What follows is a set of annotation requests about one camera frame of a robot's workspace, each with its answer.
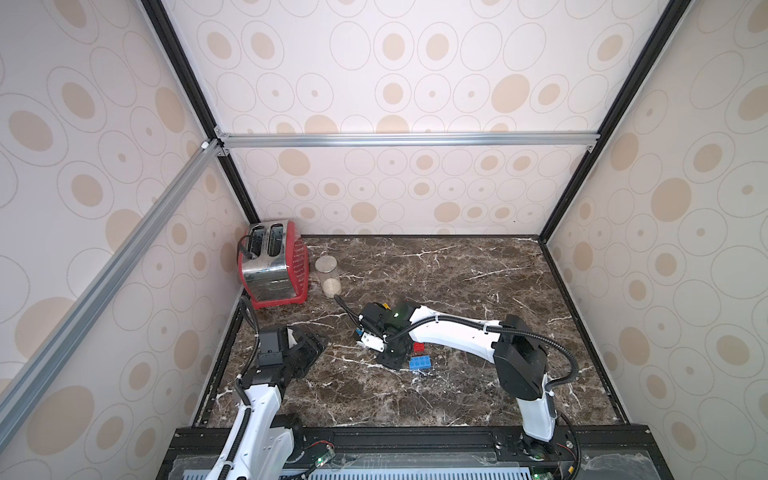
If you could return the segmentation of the white lego brick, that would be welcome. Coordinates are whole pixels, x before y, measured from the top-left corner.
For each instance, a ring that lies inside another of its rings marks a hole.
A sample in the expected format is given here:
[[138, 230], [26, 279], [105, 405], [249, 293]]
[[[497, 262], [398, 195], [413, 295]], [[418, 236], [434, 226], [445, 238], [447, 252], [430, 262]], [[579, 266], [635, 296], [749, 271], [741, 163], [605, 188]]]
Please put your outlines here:
[[383, 352], [385, 349], [385, 342], [382, 338], [377, 337], [368, 332], [363, 332], [360, 336], [360, 342], [368, 349], [375, 350], [377, 352]]

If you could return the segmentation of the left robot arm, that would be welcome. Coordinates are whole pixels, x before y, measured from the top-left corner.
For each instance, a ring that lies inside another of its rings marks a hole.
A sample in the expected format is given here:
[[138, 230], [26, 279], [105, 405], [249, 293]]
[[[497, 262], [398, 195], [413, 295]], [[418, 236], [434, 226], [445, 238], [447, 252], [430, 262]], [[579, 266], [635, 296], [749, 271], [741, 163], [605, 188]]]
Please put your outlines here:
[[295, 428], [273, 426], [291, 381], [307, 375], [324, 352], [323, 338], [301, 328], [261, 328], [252, 301], [243, 296], [239, 310], [254, 333], [251, 354], [236, 376], [240, 400], [235, 423], [209, 479], [278, 479], [295, 450]]

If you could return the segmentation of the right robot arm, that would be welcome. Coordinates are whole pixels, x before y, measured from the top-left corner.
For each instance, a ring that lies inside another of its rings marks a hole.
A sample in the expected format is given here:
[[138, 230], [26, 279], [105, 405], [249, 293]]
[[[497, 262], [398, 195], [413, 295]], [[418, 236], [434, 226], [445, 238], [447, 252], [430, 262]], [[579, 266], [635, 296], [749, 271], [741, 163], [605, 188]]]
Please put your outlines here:
[[554, 340], [530, 330], [518, 316], [477, 320], [404, 301], [393, 308], [369, 303], [348, 309], [359, 341], [377, 352], [377, 362], [398, 370], [417, 343], [435, 344], [477, 356], [495, 366], [502, 389], [515, 398], [524, 437], [541, 443], [554, 438], [554, 388], [574, 382], [576, 357]]

